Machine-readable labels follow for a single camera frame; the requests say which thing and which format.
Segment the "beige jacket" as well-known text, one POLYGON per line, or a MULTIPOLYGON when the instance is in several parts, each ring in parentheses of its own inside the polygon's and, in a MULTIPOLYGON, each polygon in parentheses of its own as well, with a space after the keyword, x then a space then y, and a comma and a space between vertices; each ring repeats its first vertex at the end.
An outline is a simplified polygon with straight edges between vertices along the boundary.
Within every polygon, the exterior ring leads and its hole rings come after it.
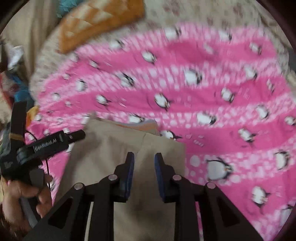
POLYGON ((56 199, 76 183, 89 187, 115 175, 114 239, 173 240, 175 205, 165 204, 161 197, 154 160, 160 157, 184 175, 184 145, 162 137, 155 128, 100 118, 91 118, 84 132, 85 138, 70 152, 56 199))

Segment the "pink penguin print quilt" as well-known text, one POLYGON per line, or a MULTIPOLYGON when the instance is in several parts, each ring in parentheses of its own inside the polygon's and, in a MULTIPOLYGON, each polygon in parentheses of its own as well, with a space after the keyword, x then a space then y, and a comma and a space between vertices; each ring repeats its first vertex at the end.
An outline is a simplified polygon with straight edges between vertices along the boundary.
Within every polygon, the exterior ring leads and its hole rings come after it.
POLYGON ((186 23, 74 51, 40 89, 28 140, 92 113, 156 121, 186 146, 185 176, 213 181, 264 240, 295 204, 295 101, 267 34, 186 23))

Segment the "orange quilted cushion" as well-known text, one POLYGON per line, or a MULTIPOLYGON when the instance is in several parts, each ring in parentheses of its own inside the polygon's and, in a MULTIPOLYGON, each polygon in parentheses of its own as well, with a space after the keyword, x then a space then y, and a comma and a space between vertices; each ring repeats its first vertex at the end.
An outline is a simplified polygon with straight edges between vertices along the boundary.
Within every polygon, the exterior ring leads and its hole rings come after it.
POLYGON ((144 17, 144 1, 85 1, 62 18, 59 51, 66 54, 90 38, 144 17))

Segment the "blue plastic bag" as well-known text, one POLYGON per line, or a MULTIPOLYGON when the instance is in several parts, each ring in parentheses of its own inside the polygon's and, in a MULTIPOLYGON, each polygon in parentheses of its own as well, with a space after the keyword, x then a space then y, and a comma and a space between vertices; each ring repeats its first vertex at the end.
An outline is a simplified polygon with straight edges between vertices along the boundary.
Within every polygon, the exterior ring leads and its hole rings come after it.
POLYGON ((32 99, 28 86, 16 74, 9 74, 10 80, 16 84, 16 91, 14 93, 14 101, 26 101, 26 111, 34 107, 35 101, 32 99))

